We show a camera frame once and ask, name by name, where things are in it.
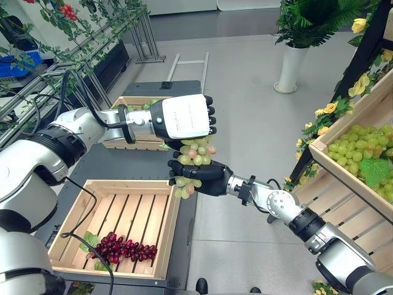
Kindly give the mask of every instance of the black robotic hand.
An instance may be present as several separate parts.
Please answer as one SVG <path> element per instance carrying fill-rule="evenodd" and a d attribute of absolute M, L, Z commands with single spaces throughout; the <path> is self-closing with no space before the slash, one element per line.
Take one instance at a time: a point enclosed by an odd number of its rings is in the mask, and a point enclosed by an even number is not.
<path fill-rule="evenodd" d="M 177 158 L 180 152 L 174 152 L 173 157 Z M 170 160 L 168 166 L 172 168 L 169 172 L 171 177 L 184 176 L 191 179 L 199 179 L 202 182 L 201 187 L 196 187 L 197 192 L 206 195 L 226 195 L 228 180 L 232 176 L 232 170 L 225 164 L 211 161 L 209 165 L 191 166 L 183 165 L 177 160 Z M 170 185 L 176 183 L 175 178 L 169 180 Z"/>

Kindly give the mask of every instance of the artificial rose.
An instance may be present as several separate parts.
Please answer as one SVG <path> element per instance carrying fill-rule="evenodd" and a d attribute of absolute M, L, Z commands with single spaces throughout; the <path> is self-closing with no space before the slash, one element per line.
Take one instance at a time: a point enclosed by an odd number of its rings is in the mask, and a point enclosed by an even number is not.
<path fill-rule="evenodd" d="M 353 32 L 356 34 L 356 33 L 360 33 L 361 31 L 363 31 L 364 28 L 366 27 L 366 23 L 367 23 L 367 20 L 365 18 L 355 19 L 354 23 L 352 25 Z"/>

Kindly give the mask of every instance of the black cable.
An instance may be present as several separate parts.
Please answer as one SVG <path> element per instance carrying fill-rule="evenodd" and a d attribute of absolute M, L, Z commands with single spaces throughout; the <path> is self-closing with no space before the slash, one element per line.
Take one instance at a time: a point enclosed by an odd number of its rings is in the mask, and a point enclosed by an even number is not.
<path fill-rule="evenodd" d="M 93 117 L 97 120 L 97 122 L 101 126 L 109 128 L 109 129 L 122 128 L 124 126 L 127 126 L 126 122 L 107 124 L 99 117 L 99 115 L 97 115 L 97 112 L 96 112 L 93 104 L 91 103 L 90 97 L 87 95 L 86 88 L 84 87 L 84 84 L 82 83 L 80 76 L 73 69 L 67 69 L 66 72 L 64 73 L 63 81 L 61 82 L 60 102 L 59 102 L 59 105 L 58 105 L 58 108 L 56 111 L 55 119 L 57 119 L 57 117 L 60 115 L 61 107 L 63 105 L 63 101 L 66 96 L 66 89 L 67 89 L 67 84 L 68 84 L 68 80 L 69 80 L 69 75 L 72 75 L 75 78 L 78 89 L 82 92 L 82 96 L 83 96 L 91 114 L 93 115 Z"/>
<path fill-rule="evenodd" d="M 91 197 L 94 199 L 94 203 L 93 206 L 91 206 L 91 208 L 87 211 L 86 215 L 76 224 L 76 226 L 70 231 L 70 232 L 63 232 L 60 237 L 62 238 L 66 238 L 66 237 L 73 237 L 76 238 L 78 241 L 82 242 L 91 252 L 94 253 L 95 256 L 97 256 L 99 258 L 99 260 L 101 260 L 101 262 L 104 264 L 105 268 L 108 270 L 109 272 L 109 276 L 111 277 L 111 282 L 109 284 L 109 292 L 108 295 L 112 294 L 112 290 L 113 290 L 113 284 L 114 284 L 114 276 L 113 276 L 113 271 L 110 267 L 110 265 L 108 265 L 108 263 L 106 262 L 106 260 L 94 249 L 94 247 L 92 247 L 91 245 L 89 245 L 89 243 L 87 243 L 83 238 L 81 238 L 80 236 L 74 234 L 75 230 L 86 220 L 86 218 L 89 216 L 89 214 L 93 211 L 95 205 L 97 204 L 97 198 L 96 196 L 91 193 L 90 191 L 88 191 L 87 189 L 85 189 L 83 186 L 80 186 L 79 184 L 77 184 L 75 181 L 73 181 L 71 178 L 66 176 L 66 179 L 72 183 L 73 185 L 77 186 L 79 189 L 82 189 L 84 192 L 88 193 L 89 195 L 91 195 Z"/>

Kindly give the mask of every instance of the wooden crate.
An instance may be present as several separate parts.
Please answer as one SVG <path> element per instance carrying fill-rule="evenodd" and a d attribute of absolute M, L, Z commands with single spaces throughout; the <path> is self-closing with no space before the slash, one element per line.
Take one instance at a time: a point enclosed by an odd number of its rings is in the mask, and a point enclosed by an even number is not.
<path fill-rule="evenodd" d="M 154 262 L 125 259 L 114 267 L 114 276 L 164 280 L 180 204 L 174 197 L 176 188 L 167 181 L 130 180 L 87 180 L 84 188 L 94 193 L 97 204 L 75 234 L 83 237 L 90 231 L 101 239 L 113 231 L 145 245 L 156 245 L 158 252 Z M 87 253 L 79 248 L 78 240 L 60 237 L 61 233 L 74 228 L 92 203 L 93 198 L 81 191 L 49 249 L 54 270 L 109 275 L 106 271 L 94 270 L 99 259 L 86 260 Z"/>
<path fill-rule="evenodd" d="M 348 185 L 357 195 L 361 196 L 391 222 L 393 222 L 393 205 L 329 158 L 327 146 L 346 133 L 354 124 L 372 125 L 380 128 L 386 123 L 391 123 L 392 119 L 393 71 L 390 71 L 372 88 L 371 94 L 364 95 L 355 104 L 354 114 L 347 114 L 338 119 L 330 127 L 328 133 L 318 137 L 309 146 L 311 154 L 318 163 L 340 179 L 341 182 Z"/>
<path fill-rule="evenodd" d="M 170 96 L 120 96 L 112 107 L 118 104 L 132 105 L 135 109 L 141 109 L 150 100 L 163 100 Z M 136 144 L 128 144 L 125 139 L 104 141 L 103 145 L 110 149 L 144 149 L 150 151 L 167 151 L 161 147 L 164 141 L 155 135 L 136 135 Z"/>
<path fill-rule="evenodd" d="M 393 275 L 393 225 L 326 170 L 295 189 L 300 203 L 337 226 Z"/>

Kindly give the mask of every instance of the blue bin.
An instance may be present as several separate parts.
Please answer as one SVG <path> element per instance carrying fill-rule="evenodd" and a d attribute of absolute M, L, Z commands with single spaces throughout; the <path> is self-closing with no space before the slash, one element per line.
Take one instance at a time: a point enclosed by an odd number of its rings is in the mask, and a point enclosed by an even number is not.
<path fill-rule="evenodd" d="M 31 68 L 30 71 L 36 68 L 37 65 L 43 62 L 42 58 L 39 56 L 38 52 L 28 52 L 27 53 L 34 61 L 34 66 Z M 2 57 L 0 61 L 10 61 L 14 58 L 13 55 L 9 57 Z M 0 78 L 8 78 L 8 77 L 22 77 L 27 75 L 30 71 L 27 69 L 21 70 L 18 66 L 11 69 L 10 63 L 1 63 L 0 62 Z"/>

